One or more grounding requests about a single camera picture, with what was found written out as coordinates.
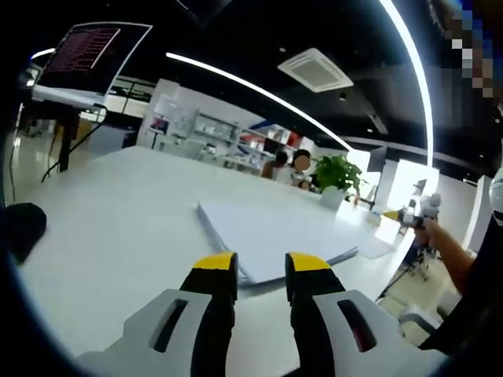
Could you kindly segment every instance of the laptop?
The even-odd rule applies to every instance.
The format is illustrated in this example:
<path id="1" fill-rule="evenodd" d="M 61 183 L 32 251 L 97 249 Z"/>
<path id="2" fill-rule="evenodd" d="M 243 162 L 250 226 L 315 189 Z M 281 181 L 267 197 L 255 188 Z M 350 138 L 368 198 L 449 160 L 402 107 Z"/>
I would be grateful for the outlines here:
<path id="1" fill-rule="evenodd" d="M 117 75 L 150 29 L 152 25 L 127 22 L 73 26 L 34 85 L 33 100 L 81 109 L 103 105 Z"/>

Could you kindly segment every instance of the potted plant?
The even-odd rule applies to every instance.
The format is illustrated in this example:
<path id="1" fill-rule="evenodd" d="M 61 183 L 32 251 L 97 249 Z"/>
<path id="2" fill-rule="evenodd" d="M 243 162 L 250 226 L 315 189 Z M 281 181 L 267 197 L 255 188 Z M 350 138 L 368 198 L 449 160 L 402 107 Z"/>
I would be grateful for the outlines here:
<path id="1" fill-rule="evenodd" d="M 360 174 L 356 165 L 347 161 L 346 156 L 323 156 L 314 160 L 315 173 L 321 188 L 321 205 L 338 210 L 347 195 L 347 190 L 354 187 L 360 193 Z"/>

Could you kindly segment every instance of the led light strip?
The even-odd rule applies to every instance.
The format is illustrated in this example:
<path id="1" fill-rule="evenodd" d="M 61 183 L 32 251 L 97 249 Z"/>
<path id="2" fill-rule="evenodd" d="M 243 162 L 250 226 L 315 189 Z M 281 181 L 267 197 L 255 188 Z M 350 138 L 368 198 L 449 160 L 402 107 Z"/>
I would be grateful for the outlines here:
<path id="1" fill-rule="evenodd" d="M 419 90 L 421 92 L 421 99 L 423 100 L 424 108 L 424 121 L 426 122 L 426 142 L 427 142 L 427 163 L 429 167 L 433 166 L 433 113 L 431 110 L 430 93 L 428 92 L 428 84 L 426 83 L 426 75 L 424 74 L 423 64 L 419 58 L 416 45 L 409 33 L 409 29 L 405 22 L 403 22 L 400 13 L 395 8 L 391 0 L 380 0 L 381 5 L 386 10 L 388 16 L 395 24 L 403 43 L 406 45 L 407 52 L 409 53 L 410 60 L 416 72 L 417 82 L 419 83 Z"/>
<path id="2" fill-rule="evenodd" d="M 56 51 L 56 49 L 44 49 L 43 51 L 38 51 L 37 53 L 34 53 L 33 56 L 30 58 L 30 60 L 33 60 L 37 57 L 41 57 L 42 55 L 46 55 L 48 53 L 53 53 Z"/>
<path id="3" fill-rule="evenodd" d="M 341 144 L 343 147 L 345 147 L 345 149 L 347 149 L 348 151 L 352 151 L 353 150 L 353 148 L 346 141 L 344 141 L 343 139 L 341 139 L 339 136 L 335 135 L 331 130 L 329 130 L 327 127 L 323 126 L 316 119 L 310 117 L 308 114 L 306 114 L 302 110 L 299 110 L 295 106 L 289 104 L 287 101 L 282 100 L 281 98 L 275 96 L 274 94 L 268 92 L 265 89 L 262 89 L 261 87 L 255 85 L 255 84 L 252 84 L 251 82 L 243 80 L 243 79 L 241 79 L 241 78 L 239 78 L 239 77 L 237 77 L 235 75 L 232 75 L 229 72 L 225 72 L 225 71 L 223 71 L 221 69 L 212 67 L 211 65 L 208 65 L 208 64 L 205 64 L 205 63 L 201 63 L 200 61 L 197 61 L 197 60 L 194 60 L 194 59 L 190 59 L 188 57 L 183 57 L 183 56 L 177 55 L 175 53 L 166 53 L 166 57 L 169 57 L 169 58 L 175 59 L 175 60 L 180 60 L 180 61 L 183 61 L 184 63 L 195 65 L 195 66 L 197 66 L 199 68 L 207 69 L 209 71 L 212 71 L 213 73 L 216 73 L 217 75 L 221 75 L 221 76 L 227 77 L 228 79 L 231 79 L 231 80 L 233 80 L 235 82 L 238 82 L 241 85 L 247 86 L 248 88 L 254 90 L 255 92 L 258 92 L 258 93 L 262 94 L 263 96 L 266 96 L 269 99 L 277 102 L 278 104 L 280 104 L 282 106 L 285 106 L 288 110 L 296 113 L 298 116 L 301 116 L 307 122 L 314 124 L 317 128 L 319 128 L 320 130 L 322 130 L 323 132 L 325 132 L 326 134 L 328 134 L 331 138 L 333 138 L 334 140 L 336 140 L 339 144 Z"/>

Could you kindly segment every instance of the desk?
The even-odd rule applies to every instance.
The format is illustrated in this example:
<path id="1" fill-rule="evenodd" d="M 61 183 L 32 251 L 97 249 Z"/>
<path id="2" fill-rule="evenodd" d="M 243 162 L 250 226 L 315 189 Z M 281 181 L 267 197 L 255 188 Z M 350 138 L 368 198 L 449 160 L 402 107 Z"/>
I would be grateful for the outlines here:
<path id="1" fill-rule="evenodd" d="M 123 149 L 58 174 L 31 197 L 46 212 L 48 227 L 21 268 L 21 281 L 71 354 L 102 350 L 120 338 L 125 319 L 164 289 L 179 288 L 194 262 L 212 252 L 197 200 L 294 207 L 309 216 L 321 210 L 318 197 L 142 147 Z M 348 206 L 348 213 L 365 210 Z M 353 219 L 362 217 L 355 213 Z M 412 234 L 396 242 L 395 253 L 335 265 L 346 289 L 377 299 Z M 240 291 L 227 375 L 277 376 L 295 368 L 289 322 L 284 288 L 263 295 Z"/>

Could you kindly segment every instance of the ceiling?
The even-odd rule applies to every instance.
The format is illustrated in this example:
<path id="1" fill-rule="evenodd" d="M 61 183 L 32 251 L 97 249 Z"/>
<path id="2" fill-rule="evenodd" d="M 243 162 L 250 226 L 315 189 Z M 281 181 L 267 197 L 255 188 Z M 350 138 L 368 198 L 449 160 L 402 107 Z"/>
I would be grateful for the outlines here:
<path id="1" fill-rule="evenodd" d="M 268 98 L 212 72 L 165 57 L 166 52 L 202 61 L 261 86 L 300 108 L 356 148 L 375 140 L 425 148 L 424 112 L 406 48 L 377 0 L 233 0 L 203 26 L 175 0 L 142 9 L 119 1 L 67 5 L 64 20 L 34 22 L 32 51 L 55 46 L 79 22 L 128 20 L 153 24 L 122 75 L 156 82 L 165 78 L 254 112 L 305 135 L 321 146 L 340 148 L 318 128 Z M 431 22 L 425 0 L 394 0 L 406 22 L 427 76 L 435 151 L 465 161 L 479 174 L 491 170 L 501 150 L 503 120 L 489 100 L 472 88 L 461 70 L 461 51 L 452 50 Z M 277 66 L 317 48 L 351 78 L 350 89 L 313 93 Z M 396 149 L 394 158 L 426 157 Z M 452 163 L 436 159 L 448 170 Z"/>

